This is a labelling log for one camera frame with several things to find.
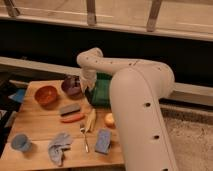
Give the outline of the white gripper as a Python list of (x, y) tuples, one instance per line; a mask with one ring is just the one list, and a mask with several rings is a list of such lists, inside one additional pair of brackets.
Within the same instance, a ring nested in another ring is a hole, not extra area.
[(95, 83), (97, 80), (97, 72), (93, 69), (81, 69), (80, 75), (80, 85), (82, 91), (86, 89), (92, 90), (95, 87)]

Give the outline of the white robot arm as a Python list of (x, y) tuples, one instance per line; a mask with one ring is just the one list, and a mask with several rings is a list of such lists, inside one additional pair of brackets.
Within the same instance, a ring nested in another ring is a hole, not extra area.
[(179, 171), (159, 105), (174, 88), (165, 63), (105, 58), (98, 48), (77, 56), (81, 86), (93, 89), (98, 72), (112, 76), (110, 105), (126, 171)]

